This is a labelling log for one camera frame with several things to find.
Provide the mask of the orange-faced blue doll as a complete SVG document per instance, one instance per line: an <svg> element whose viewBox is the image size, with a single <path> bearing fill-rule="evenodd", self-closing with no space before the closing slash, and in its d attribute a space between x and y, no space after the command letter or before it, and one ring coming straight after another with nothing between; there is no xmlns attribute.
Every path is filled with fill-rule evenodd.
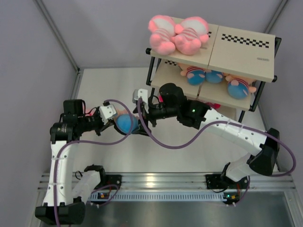
<svg viewBox="0 0 303 227"><path fill-rule="evenodd" d="M205 80L205 70L197 66L191 66L183 63L178 63L181 69L181 76L187 78L190 85L201 85Z"/></svg>

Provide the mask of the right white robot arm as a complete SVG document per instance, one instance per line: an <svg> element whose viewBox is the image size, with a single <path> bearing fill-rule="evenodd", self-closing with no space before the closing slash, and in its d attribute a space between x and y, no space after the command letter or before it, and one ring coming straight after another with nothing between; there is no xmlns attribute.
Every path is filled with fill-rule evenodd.
<svg viewBox="0 0 303 227"><path fill-rule="evenodd" d="M119 114L115 129L121 134L140 134L154 136L148 124L156 126L157 120L176 117L184 126L198 129L199 132L209 131L245 149L247 155L224 166L218 181L224 187L231 188L245 177L256 173L272 176L276 158L279 153L278 139L280 133L276 129L258 131L254 128L239 124L209 105L197 100L188 99L182 88L174 83L167 83L159 89L160 101L152 103L147 90L135 90L133 102L136 104L135 113Z"/></svg>

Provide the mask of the pink plush behind arm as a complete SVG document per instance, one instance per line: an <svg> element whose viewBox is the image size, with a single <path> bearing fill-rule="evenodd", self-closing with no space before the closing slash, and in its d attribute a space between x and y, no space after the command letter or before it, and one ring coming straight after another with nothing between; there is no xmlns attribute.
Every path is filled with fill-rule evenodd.
<svg viewBox="0 0 303 227"><path fill-rule="evenodd" d="M91 110L86 111L86 112L85 112L85 115L92 115L91 112L93 111L93 109L94 109L94 108L92 108Z"/></svg>

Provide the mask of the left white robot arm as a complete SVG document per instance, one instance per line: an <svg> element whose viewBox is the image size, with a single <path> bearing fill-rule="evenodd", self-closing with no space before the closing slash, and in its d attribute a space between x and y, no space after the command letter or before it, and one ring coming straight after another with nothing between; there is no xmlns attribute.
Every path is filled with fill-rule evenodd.
<svg viewBox="0 0 303 227"><path fill-rule="evenodd" d="M49 225L80 225L91 193L107 183L103 166L90 165L84 169L76 186L72 186L73 163L80 137L90 131L101 135L108 120L116 114L110 104L97 107L92 115L85 113L85 107L81 99L65 100L59 122L50 128L49 182L42 205L35 209L35 217Z"/></svg>

